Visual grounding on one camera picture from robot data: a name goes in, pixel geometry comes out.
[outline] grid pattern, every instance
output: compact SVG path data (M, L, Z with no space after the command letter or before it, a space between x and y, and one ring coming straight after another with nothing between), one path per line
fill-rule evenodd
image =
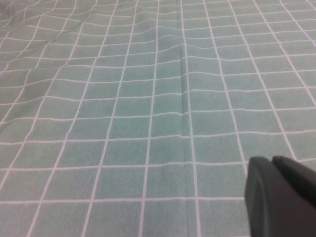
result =
M316 1L0 8L0 236L246 237L251 156L316 170Z

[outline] bed sheet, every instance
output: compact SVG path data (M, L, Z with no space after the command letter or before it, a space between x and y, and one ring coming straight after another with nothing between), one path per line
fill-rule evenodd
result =
M316 169L313 0L1 0L0 236L249 236L253 155Z

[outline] mint green fabric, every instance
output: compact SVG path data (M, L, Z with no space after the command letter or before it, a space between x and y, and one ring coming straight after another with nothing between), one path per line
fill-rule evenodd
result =
M0 0L0 236L249 236L315 72L315 0Z

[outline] plaid cloth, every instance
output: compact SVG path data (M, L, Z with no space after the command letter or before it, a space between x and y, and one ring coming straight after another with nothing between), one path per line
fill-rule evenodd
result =
M252 155L316 169L316 1L0 1L0 236L248 236Z

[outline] black object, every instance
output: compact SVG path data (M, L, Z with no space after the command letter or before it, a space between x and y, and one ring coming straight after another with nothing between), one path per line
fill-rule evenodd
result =
M245 201L252 237L316 237L316 173L305 166L252 157Z

